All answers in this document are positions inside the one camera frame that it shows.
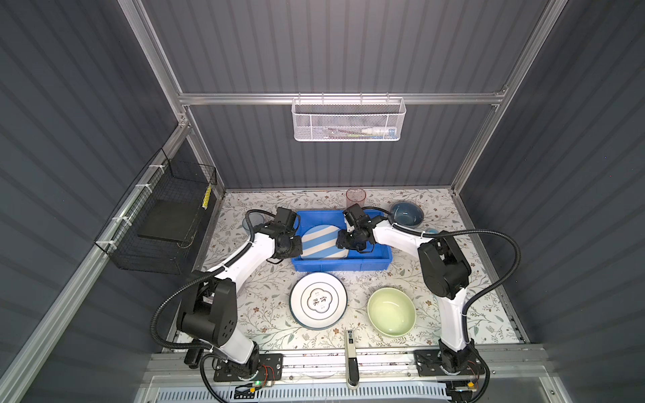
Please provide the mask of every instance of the dark blue bowl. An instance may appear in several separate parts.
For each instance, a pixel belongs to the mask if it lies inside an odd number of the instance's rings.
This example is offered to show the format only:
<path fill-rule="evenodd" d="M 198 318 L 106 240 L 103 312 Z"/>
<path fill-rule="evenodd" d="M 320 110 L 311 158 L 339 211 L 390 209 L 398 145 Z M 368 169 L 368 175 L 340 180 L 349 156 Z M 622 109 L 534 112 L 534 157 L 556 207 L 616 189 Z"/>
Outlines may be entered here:
<path fill-rule="evenodd" d="M 392 206 L 392 218 L 397 224 L 416 228 L 423 222 L 423 211 L 410 202 L 397 202 Z"/>

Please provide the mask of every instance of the white wire basket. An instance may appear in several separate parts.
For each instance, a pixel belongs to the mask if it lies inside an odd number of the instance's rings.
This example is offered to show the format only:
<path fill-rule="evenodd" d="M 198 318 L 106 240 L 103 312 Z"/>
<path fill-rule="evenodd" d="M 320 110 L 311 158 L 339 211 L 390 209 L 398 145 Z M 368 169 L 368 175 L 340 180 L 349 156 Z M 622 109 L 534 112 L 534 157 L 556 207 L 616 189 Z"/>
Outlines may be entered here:
<path fill-rule="evenodd" d="M 398 141 L 403 98 L 324 95 L 294 98 L 293 137 L 298 141 Z"/>

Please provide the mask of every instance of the floral tablecloth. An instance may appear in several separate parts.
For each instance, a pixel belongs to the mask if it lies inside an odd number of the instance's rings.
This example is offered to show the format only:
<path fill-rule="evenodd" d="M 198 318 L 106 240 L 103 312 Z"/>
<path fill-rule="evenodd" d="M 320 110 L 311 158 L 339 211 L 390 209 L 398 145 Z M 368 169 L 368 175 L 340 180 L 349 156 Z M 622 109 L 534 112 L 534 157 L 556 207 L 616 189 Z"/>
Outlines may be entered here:
<path fill-rule="evenodd" d="M 420 229 L 464 229 L 447 189 L 368 191 L 366 205 L 389 208 L 401 200 L 414 202 L 423 209 L 425 220 Z M 246 210 L 275 211 L 278 206 L 293 210 L 344 209 L 345 194 L 340 191 L 227 193 L 203 270 L 223 260 L 247 239 L 242 228 Z M 458 237 L 457 240 L 472 266 L 468 288 L 470 297 L 490 281 L 470 238 Z M 237 326 L 263 350 L 343 348 L 346 328 L 354 329 L 359 348 L 434 345 L 441 333 L 439 310 L 435 297 L 423 283 L 419 261 L 399 250 L 392 250 L 392 253 L 392 264 L 384 271 L 332 272 L 345 285 L 349 306 L 336 325 L 322 331 L 298 325 L 289 310 L 289 292 L 306 273 L 297 273 L 290 259 L 276 266 L 265 263 L 249 277 L 238 294 Z M 414 329 L 399 339 L 380 336 L 367 316 L 366 305 L 370 295 L 385 286 L 405 292 L 417 309 Z M 479 299 L 470 308 L 468 327 L 477 344 L 518 342 L 495 292 Z M 179 340 L 186 339 L 186 335 L 179 337 Z"/>

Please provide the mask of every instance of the mounting plate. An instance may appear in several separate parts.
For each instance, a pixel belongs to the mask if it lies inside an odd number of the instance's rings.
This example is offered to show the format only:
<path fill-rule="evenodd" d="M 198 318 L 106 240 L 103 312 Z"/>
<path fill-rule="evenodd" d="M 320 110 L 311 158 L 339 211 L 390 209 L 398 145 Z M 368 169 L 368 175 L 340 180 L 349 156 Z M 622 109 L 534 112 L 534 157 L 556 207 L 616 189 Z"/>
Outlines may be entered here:
<path fill-rule="evenodd" d="M 437 349 L 419 349 L 414 350 L 414 361 L 417 366 L 417 371 L 419 372 L 420 377 L 442 377 L 445 375 L 450 375 L 444 372 L 441 368 L 441 358 L 439 357 L 439 350 Z M 475 372 L 475 375 L 479 374 L 483 376 L 486 371 L 484 366 L 475 359 L 473 364 L 470 364 L 470 367 Z M 470 369 L 466 368 L 456 375 L 473 375 Z"/>
<path fill-rule="evenodd" d="M 282 366 L 283 366 L 283 355 L 282 354 L 260 354 L 260 365 L 257 374 L 251 379 L 244 379 L 243 381 L 254 381 L 254 380 L 264 380 L 264 367 L 273 368 L 275 372 L 275 378 L 273 378 L 273 373 L 269 369 L 268 380 L 280 380 L 282 378 Z M 228 364 L 223 361 L 217 361 L 217 367 L 215 369 L 215 375 L 213 376 L 215 382 L 238 382 L 242 379 L 239 379 L 231 373 L 231 370 L 228 367 Z"/>

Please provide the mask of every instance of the blue plastic tray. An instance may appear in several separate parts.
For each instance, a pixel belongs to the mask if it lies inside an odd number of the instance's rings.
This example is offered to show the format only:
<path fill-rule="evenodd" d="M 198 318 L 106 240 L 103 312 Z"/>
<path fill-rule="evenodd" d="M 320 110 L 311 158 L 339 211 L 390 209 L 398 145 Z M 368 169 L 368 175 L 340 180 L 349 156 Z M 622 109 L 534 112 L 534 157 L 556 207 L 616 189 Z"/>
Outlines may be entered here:
<path fill-rule="evenodd" d="M 380 211 L 367 210 L 370 217 L 382 215 Z M 347 228 L 342 210 L 303 210 L 298 211 L 300 215 L 300 227 L 296 235 L 304 235 L 309 229 L 330 224 L 340 229 Z M 372 244 L 368 242 L 367 250 L 372 250 Z M 375 271 L 387 270 L 392 263 L 392 249 L 385 245 L 376 245 L 369 253 L 358 253 L 350 250 L 345 259 L 333 260 L 306 260 L 300 256 L 292 259 L 296 271 Z"/>

